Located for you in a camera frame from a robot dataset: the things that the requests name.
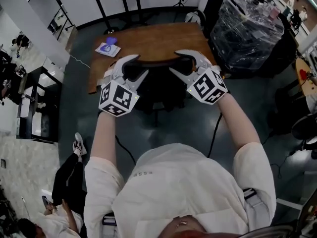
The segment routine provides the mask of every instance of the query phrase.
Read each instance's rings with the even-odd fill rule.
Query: gray floor
[[[150,24],[170,23],[174,13],[166,12],[153,17]],[[183,21],[184,14],[177,17]],[[122,27],[119,20],[112,20],[112,26]],[[105,30],[103,23],[84,28],[78,32],[71,54],[86,64],[90,64],[94,39]],[[99,94],[88,95],[87,86],[89,69],[71,58],[65,70],[64,84],[60,106],[59,159],[63,163],[70,155],[74,133],[80,132],[85,138],[88,151],[91,149],[97,122]],[[274,94],[279,87],[286,86],[296,78],[295,71],[289,67],[274,79],[228,79],[225,84],[230,89],[240,106],[251,119],[259,136],[264,141],[269,128],[266,124],[267,113],[274,109]],[[188,144],[207,154],[211,144],[213,130],[219,116],[217,106],[208,106],[195,99],[186,99],[185,108],[174,109],[170,113],[159,113],[159,126],[154,127],[154,115],[146,115],[139,111],[118,118],[116,134],[138,159],[145,151],[164,144],[181,142]],[[270,138],[264,145],[271,163],[281,164],[299,143],[291,134]],[[236,150],[229,132],[222,120],[220,122],[211,157],[218,161],[229,172],[232,172],[233,157]],[[133,169],[129,155],[117,145],[118,169],[125,179]],[[277,195],[284,199],[298,201],[304,186],[303,170],[313,170],[316,162],[310,158],[309,152],[298,152],[287,159],[282,168],[282,179],[277,177],[277,168],[272,167]],[[278,206],[276,221],[288,209]]]

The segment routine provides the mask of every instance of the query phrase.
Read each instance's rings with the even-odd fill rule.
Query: plastic-wrapped machine
[[[268,16],[271,9],[253,0],[223,0],[211,40],[231,72],[255,72],[281,39],[284,27]]]

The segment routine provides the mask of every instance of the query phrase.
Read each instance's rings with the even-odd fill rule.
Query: paper
[[[97,51],[99,54],[113,58],[118,54],[120,49],[121,48],[116,45],[108,45],[107,43],[102,42],[95,51]]]

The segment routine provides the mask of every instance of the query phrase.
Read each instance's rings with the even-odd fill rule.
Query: wooden tabletop
[[[111,58],[95,51],[108,36],[116,37],[116,45],[121,50]],[[97,81],[104,77],[109,66],[121,57],[138,54],[138,61],[144,63],[169,62],[177,59],[174,51],[191,49],[201,52],[212,64],[216,65],[207,39],[197,23],[171,23],[131,28],[103,35],[95,40],[91,62],[89,93],[96,93]]]
[[[305,63],[304,60],[297,58],[296,59],[296,74],[297,74],[299,84],[302,85],[301,88],[302,88],[303,95],[308,96],[308,95],[317,93],[317,86],[315,86],[311,80],[307,79],[306,82],[304,83],[304,80],[302,80],[300,76],[301,69],[303,69],[306,72],[311,71],[311,68],[307,65],[307,63]]]

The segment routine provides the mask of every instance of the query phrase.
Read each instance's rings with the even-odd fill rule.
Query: sleeve
[[[233,172],[240,188],[252,188],[257,192],[272,221],[276,209],[275,187],[263,146],[255,142],[244,145],[234,157]]]
[[[103,216],[111,206],[124,182],[117,168],[108,160],[91,157],[85,167],[87,185],[84,222],[88,238],[101,237]]]

